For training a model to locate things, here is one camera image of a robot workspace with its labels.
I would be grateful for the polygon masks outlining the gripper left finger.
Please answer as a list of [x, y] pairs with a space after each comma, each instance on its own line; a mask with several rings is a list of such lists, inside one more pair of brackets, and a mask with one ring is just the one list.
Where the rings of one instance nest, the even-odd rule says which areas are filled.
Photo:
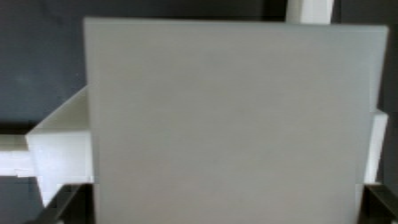
[[62, 186], [39, 214], [37, 224], [96, 224], [91, 184]]

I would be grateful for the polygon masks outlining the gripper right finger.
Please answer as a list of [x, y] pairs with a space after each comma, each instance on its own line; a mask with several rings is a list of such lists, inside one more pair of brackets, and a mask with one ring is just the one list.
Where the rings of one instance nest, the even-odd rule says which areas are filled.
[[361, 224], [398, 224], [398, 196], [382, 184], [364, 187]]

